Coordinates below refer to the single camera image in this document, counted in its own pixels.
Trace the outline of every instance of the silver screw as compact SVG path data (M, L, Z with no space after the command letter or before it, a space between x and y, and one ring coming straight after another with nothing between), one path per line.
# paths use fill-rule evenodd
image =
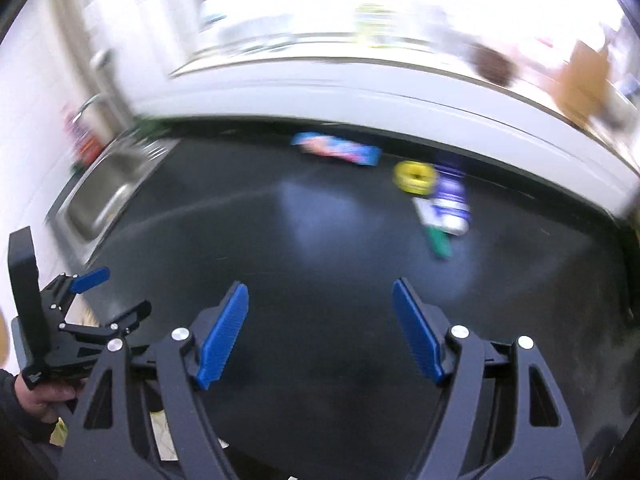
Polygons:
M466 326L454 325L451 327L451 335L458 339L469 337L469 329Z
M117 352L122 348L122 339L112 339L107 343L107 350L109 352Z
M189 330L183 326L180 328L176 328L173 332L171 332L171 339L175 341L184 341L189 337Z
M531 350L533 348L533 339L528 335L521 335L518 338L518 344L522 346L525 350Z

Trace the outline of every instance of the blue trigger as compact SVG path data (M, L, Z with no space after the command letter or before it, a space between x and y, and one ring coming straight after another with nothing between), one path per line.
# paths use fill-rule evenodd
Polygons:
M242 283L226 302L216 324L200 351L200 368L195 377L198 386L206 390L222 375L226 360L249 312L249 291Z
M71 286L69 287L69 291L74 294L82 294L90 288L94 288L94 286L98 286L101 283L106 282L110 276L111 273L107 267L92 270L92 272L89 272L84 276L78 276L74 279L73 283L71 283Z
M448 375L443 368L441 341L424 319L409 290L401 280L394 282L392 298L398 320L420 372L436 384Z

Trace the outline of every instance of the sink faucet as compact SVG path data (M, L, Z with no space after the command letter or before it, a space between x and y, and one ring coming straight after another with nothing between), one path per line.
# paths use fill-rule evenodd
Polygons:
M93 103L95 103L96 101L103 101L106 99L106 95L104 94L96 94L93 97L89 97L84 103L82 103L81 107L78 109L78 113L74 116L73 119L71 119L71 122L73 124L76 124L78 122L78 120L80 119L80 117L82 117L82 114L84 113L84 111Z

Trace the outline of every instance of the black countertop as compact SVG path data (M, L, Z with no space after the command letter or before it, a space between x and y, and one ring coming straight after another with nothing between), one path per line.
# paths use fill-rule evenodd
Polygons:
M554 193L469 176L471 229L452 240L452 259L437 260L392 182L399 157L364 168L288 140L183 140L91 265L111 269L85 295L102 322L153 304L132 344L188 325L233 280L248 286L249 316L204 394L220 438L305 480L402 478L437 391L392 311L399 276L483 338L531 336L587 459L603 434L626 431L640 401L640 333L623 319L625 267L609 221Z

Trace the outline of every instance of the green object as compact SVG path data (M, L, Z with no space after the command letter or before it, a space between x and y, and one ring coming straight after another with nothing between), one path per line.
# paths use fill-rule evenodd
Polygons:
M451 244L449 243L449 237L444 231L441 231L434 226L426 226L428 238L431 241L431 249L439 258L451 257Z
M132 129L132 135L136 140L153 140L167 136L170 131L170 128L162 120L140 115L136 116L136 124Z
M82 162L82 160L75 160L74 163L71 165L71 174L77 175L79 173L82 173L83 171L84 171L84 162Z

